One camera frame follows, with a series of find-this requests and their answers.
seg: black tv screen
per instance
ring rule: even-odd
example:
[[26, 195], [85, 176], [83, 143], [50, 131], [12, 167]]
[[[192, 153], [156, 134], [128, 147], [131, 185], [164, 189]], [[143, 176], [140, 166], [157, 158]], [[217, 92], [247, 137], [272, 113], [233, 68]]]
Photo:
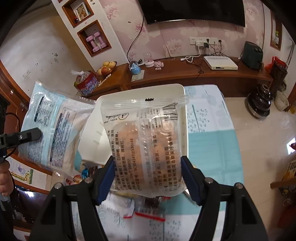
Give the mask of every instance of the black tv screen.
[[147, 24], [214, 20], [245, 26], [242, 0], [139, 0]]

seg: beige pot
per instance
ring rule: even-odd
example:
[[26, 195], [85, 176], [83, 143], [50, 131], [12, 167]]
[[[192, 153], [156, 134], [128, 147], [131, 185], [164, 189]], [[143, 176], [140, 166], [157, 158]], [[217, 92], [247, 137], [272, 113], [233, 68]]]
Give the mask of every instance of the beige pot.
[[289, 101], [282, 92], [278, 91], [276, 93], [276, 99], [274, 101], [274, 105], [279, 111], [283, 111], [289, 106]]

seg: pink floral wallpaper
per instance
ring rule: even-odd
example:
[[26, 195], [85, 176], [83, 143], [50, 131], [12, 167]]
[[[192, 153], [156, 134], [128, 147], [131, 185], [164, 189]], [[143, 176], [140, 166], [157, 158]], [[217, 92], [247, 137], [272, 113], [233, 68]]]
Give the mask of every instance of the pink floral wallpaper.
[[[111, 25], [127, 52], [141, 29], [143, 13], [138, 0], [99, 0]], [[222, 40], [222, 52], [228, 56], [240, 56], [245, 41], [263, 47], [264, 12], [260, 0], [243, 0], [246, 27], [217, 21], [174, 21], [144, 26], [129, 51], [130, 60], [144, 59], [149, 53], [153, 59], [197, 55], [189, 37], [216, 37]]]

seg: dumbbell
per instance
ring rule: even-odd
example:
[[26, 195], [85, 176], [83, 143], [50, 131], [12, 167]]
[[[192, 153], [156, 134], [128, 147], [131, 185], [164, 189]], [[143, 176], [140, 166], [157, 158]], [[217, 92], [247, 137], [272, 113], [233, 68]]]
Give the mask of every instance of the dumbbell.
[[100, 47], [98, 47], [94, 42], [94, 36], [89, 36], [86, 38], [86, 41], [91, 43], [94, 53], [100, 50]]
[[94, 37], [95, 37], [95, 42], [98, 46], [100, 46], [100, 48], [105, 48], [107, 46], [107, 44], [104, 42], [104, 40], [102, 39], [102, 37], [100, 36], [101, 33], [100, 32], [96, 32], [94, 34]]

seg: hand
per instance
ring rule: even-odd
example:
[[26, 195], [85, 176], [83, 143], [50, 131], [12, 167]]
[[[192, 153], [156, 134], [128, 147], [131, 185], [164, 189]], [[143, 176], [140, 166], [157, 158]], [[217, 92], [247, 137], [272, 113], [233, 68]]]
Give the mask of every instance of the hand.
[[3, 196], [9, 196], [14, 189], [9, 168], [10, 164], [6, 160], [0, 165], [0, 193], [2, 193]]

